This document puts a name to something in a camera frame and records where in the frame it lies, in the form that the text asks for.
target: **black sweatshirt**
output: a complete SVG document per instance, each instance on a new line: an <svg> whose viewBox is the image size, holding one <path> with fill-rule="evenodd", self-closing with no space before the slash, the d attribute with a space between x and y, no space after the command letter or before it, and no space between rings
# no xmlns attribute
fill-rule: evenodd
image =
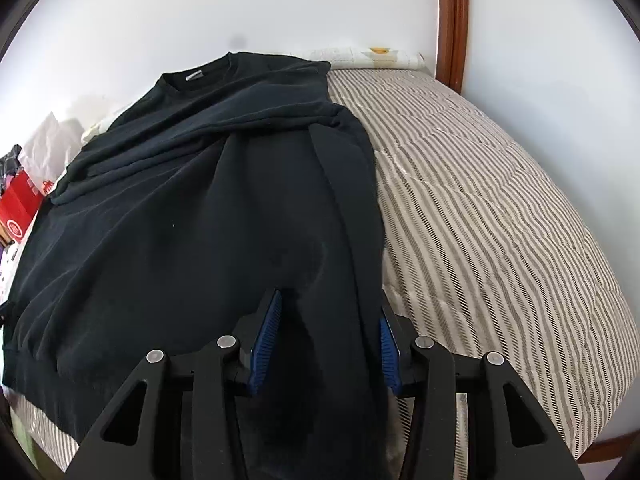
<svg viewBox="0 0 640 480"><path fill-rule="evenodd" d="M20 261L4 384L81 442L149 350L200 349L274 286L267 380L238 407L249 467L384 478L374 155L329 68L240 53L164 74L85 146Z"/></svg>

